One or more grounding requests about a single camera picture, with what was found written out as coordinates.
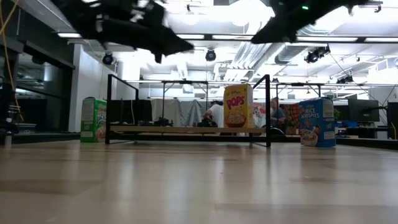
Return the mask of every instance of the security camera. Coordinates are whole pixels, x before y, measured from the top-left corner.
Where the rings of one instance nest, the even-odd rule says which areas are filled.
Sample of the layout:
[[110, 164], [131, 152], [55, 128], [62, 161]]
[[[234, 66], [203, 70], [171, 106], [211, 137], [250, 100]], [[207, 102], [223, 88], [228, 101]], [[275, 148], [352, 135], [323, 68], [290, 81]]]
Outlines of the security camera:
[[102, 58], [102, 62], [105, 65], [113, 65], [116, 62], [116, 60], [112, 56], [112, 52], [106, 52], [105, 56]]
[[214, 49], [208, 49], [205, 58], [206, 58], [206, 61], [208, 61], [208, 62], [212, 62], [212, 61], [216, 60], [216, 52], [214, 51]]

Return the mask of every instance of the ceiling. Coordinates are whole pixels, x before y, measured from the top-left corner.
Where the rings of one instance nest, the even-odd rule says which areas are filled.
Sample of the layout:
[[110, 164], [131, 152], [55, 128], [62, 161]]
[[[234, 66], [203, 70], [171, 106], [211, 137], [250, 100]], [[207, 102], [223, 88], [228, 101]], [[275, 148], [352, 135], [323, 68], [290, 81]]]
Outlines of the ceiling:
[[[67, 20], [50, 0], [21, 0], [26, 11], [52, 27], [57, 32], [74, 32]], [[220, 0], [211, 1], [168, 1], [165, 25], [178, 34], [255, 34], [266, 24], [272, 10], [260, 0], [239, 0], [230, 5]], [[374, 7], [354, 8], [352, 16], [347, 8], [339, 8], [317, 21], [315, 26], [300, 30], [300, 35], [338, 36], [388, 36], [398, 37], [398, 1], [383, 1], [382, 10], [375, 13]], [[104, 49], [93, 40], [73, 40], [81, 43], [85, 50], [103, 54]], [[397, 44], [330, 44], [331, 55], [313, 64], [304, 62], [309, 50], [319, 44], [267, 44], [252, 45], [237, 41], [194, 40], [195, 50], [171, 55], [162, 64], [155, 63], [154, 57], [146, 50], [132, 52], [132, 48], [112, 45], [109, 48], [119, 60], [128, 61], [124, 52], [137, 55], [144, 79], [173, 79], [180, 69], [186, 69], [188, 78], [198, 79], [199, 72], [204, 79], [213, 81], [256, 82], [268, 73], [280, 82], [331, 82], [343, 75], [342, 70], [356, 77], [357, 82], [379, 83], [372, 77], [377, 65], [398, 57]], [[214, 49], [216, 60], [207, 62], [205, 54]]]

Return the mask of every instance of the wooden plank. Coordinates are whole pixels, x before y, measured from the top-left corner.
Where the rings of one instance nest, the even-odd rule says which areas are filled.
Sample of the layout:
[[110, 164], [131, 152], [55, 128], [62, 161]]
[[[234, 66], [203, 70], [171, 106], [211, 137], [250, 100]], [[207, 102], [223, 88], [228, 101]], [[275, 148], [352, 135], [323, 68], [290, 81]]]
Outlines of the wooden plank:
[[264, 128], [182, 128], [182, 127], [142, 127], [111, 126], [111, 131], [134, 131], [145, 133], [265, 133]]

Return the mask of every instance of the person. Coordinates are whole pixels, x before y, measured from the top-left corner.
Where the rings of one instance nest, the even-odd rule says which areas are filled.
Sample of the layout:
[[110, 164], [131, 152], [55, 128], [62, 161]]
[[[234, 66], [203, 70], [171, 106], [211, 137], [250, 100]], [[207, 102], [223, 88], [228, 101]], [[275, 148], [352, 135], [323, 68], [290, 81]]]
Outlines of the person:
[[222, 101], [213, 101], [210, 109], [203, 115], [204, 118], [211, 119], [217, 124], [217, 127], [224, 127], [224, 103]]
[[279, 99], [271, 99], [271, 125], [275, 127], [281, 127], [285, 124], [285, 114], [282, 109], [279, 108]]

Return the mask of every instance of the cereal box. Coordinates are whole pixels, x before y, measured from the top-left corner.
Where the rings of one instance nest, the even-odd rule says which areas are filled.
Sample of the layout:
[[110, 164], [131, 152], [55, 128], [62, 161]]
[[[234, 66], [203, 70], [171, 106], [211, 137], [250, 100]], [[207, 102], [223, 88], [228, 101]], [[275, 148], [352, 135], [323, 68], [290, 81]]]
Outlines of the cereal box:
[[331, 99], [301, 101], [299, 112], [301, 144], [316, 147], [336, 146], [335, 115]]
[[89, 97], [81, 106], [81, 142], [99, 142], [105, 139], [106, 101]]
[[224, 92], [224, 127], [253, 128], [253, 88], [248, 84], [227, 86]]

